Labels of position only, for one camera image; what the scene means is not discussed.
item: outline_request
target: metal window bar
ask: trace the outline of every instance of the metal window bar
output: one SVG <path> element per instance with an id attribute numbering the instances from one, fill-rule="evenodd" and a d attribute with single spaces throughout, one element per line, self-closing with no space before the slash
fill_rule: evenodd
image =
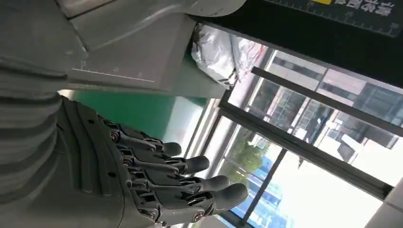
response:
<path id="1" fill-rule="evenodd" d="M 236 228 L 254 228 L 249 223 L 243 224 L 242 219 L 230 210 L 222 212 L 220 216 Z"/>
<path id="2" fill-rule="evenodd" d="M 227 157 L 223 157 L 223 159 L 231 164 L 234 165 L 234 167 L 236 169 L 241 170 L 242 172 L 245 172 L 253 177 L 255 177 L 256 179 L 260 180 L 260 181 L 264 181 L 264 179 L 260 178 L 259 176 L 256 176 L 255 174 L 253 174 L 252 172 L 247 171 L 246 169 L 244 169 L 242 166 L 240 166 L 236 161 L 232 160 L 231 158 L 227 158 Z"/>
<path id="3" fill-rule="evenodd" d="M 255 198 L 253 199 L 252 203 L 248 207 L 248 210 L 245 213 L 245 216 L 242 218 L 242 224 L 247 224 L 250 215 L 252 214 L 253 210 L 259 203 L 260 198 L 263 196 L 264 192 L 266 191 L 267 186 L 269 185 L 271 179 L 273 178 L 274 173 L 276 172 L 278 166 L 280 165 L 281 161 L 283 160 L 284 156 L 286 155 L 287 150 L 282 149 L 280 154 L 278 155 L 276 161 L 273 163 L 273 166 L 269 170 L 266 178 L 264 179 L 259 191 L 256 193 Z"/>
<path id="4" fill-rule="evenodd" d="M 322 95 L 318 92 L 312 91 L 308 88 L 305 88 L 303 86 L 300 86 L 298 84 L 295 84 L 293 82 L 290 82 L 288 80 L 285 80 L 279 76 L 276 76 L 272 73 L 269 73 L 265 70 L 262 70 L 260 68 L 254 67 L 252 69 L 252 73 L 266 79 L 269 80 L 273 83 L 276 83 L 279 86 L 283 86 L 285 88 L 291 89 L 301 95 L 304 95 L 306 97 L 310 97 L 316 101 L 319 101 L 321 103 L 323 103 L 324 105 L 327 105 L 331 108 L 340 110 L 343 113 L 346 113 L 352 117 L 355 117 L 359 120 L 362 120 L 372 126 L 375 126 L 377 128 L 380 129 L 387 129 L 387 131 L 389 131 L 390 133 L 396 134 L 400 137 L 403 137 L 403 128 L 394 125 L 393 123 L 387 122 L 385 120 L 379 119 L 373 115 L 370 115 L 368 113 L 365 113 L 363 111 L 360 111 L 356 108 L 353 108 L 351 106 L 348 106 L 344 103 L 341 103 L 339 101 L 333 100 L 330 97 L 327 97 L 325 95 Z"/>
<path id="5" fill-rule="evenodd" d="M 273 143 L 380 200 L 384 200 L 393 189 L 391 185 L 229 103 L 220 104 L 219 112 L 230 120 L 259 133 Z"/>

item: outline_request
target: robotic hand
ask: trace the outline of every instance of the robotic hand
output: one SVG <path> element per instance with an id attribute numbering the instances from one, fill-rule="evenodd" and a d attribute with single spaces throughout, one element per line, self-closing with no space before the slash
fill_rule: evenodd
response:
<path id="1" fill-rule="evenodd" d="M 66 72 L 88 51 L 167 13 L 223 16 L 244 2 L 3 1 L 0 227 L 147 228 L 198 221 L 242 202 L 243 185 L 181 176 L 206 168 L 205 158 L 172 158 L 180 154 L 177 144 L 142 132 L 132 137 L 121 125 L 114 131 L 94 110 L 56 91 L 66 88 Z"/>

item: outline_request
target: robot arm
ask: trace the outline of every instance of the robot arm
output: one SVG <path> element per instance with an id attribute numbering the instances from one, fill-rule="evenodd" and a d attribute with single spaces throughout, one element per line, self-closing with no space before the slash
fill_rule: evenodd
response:
<path id="1" fill-rule="evenodd" d="M 240 7 L 244 1 L 231 2 Z M 79 7 L 89 2 L 95 4 Z M 238 198 L 242 200 L 245 192 L 241 186 L 224 189 L 225 192 L 204 191 L 200 195 L 182 195 L 181 190 L 175 190 L 172 196 L 180 195 L 180 209 L 163 197 L 167 194 L 147 187 L 158 199 L 153 203 L 157 207 L 149 209 L 160 209 L 159 216 L 150 216 L 147 208 L 139 210 L 141 202 L 151 204 L 150 198 L 145 195 L 144 201 L 134 200 L 132 186 L 127 186 L 128 169 L 120 163 L 122 155 L 111 141 L 108 127 L 94 110 L 62 102 L 56 93 L 66 86 L 65 72 L 85 59 L 88 51 L 136 32 L 166 13 L 206 12 L 205 16 L 220 16 L 235 10 L 225 10 L 222 5 L 214 9 L 204 2 L 211 1 L 60 0 L 57 4 L 53 0 L 39 3 L 6 0 L 1 3 L 0 224 L 3 227 L 144 228 L 163 221 L 162 218 L 171 222 L 192 221 L 193 217 L 183 219 L 170 214 L 172 208 L 191 211 L 183 207 L 192 207 L 205 216 L 206 212 L 213 214 L 235 206 L 238 201 L 220 199 L 234 189 L 241 190 Z M 119 12 L 121 17 L 114 17 Z M 105 24 L 111 30 L 105 30 Z"/>

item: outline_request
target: gray plastic panel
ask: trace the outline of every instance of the gray plastic panel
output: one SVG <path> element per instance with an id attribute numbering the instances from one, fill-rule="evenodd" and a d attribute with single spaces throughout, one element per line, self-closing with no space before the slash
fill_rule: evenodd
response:
<path id="1" fill-rule="evenodd" d="M 54 0 L 4 0 L 0 21 L 0 65 L 64 72 L 86 56 Z"/>

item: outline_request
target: glass pane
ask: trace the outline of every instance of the glass pane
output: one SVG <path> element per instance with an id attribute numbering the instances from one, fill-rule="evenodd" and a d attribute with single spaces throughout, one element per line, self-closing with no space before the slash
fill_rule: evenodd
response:
<path id="1" fill-rule="evenodd" d="M 290 152 L 266 193 L 248 219 L 256 228 L 363 228 L 382 204 Z"/>
<path id="2" fill-rule="evenodd" d="M 399 88 L 280 51 L 266 70 L 393 124 L 403 123 L 403 90 Z M 245 111 L 390 185 L 402 178 L 399 136 L 263 78 L 254 79 L 247 94 L 246 105 L 238 105 Z"/>
<path id="3" fill-rule="evenodd" d="M 281 148 L 260 135 L 239 125 L 232 132 L 224 158 L 216 175 L 227 176 L 231 183 L 243 183 L 248 187 L 249 196 L 234 212 L 243 217 L 267 177 Z"/>
<path id="4" fill-rule="evenodd" d="M 204 217 L 199 222 L 191 223 L 188 228 L 235 228 L 235 226 L 222 217 L 214 215 Z"/>

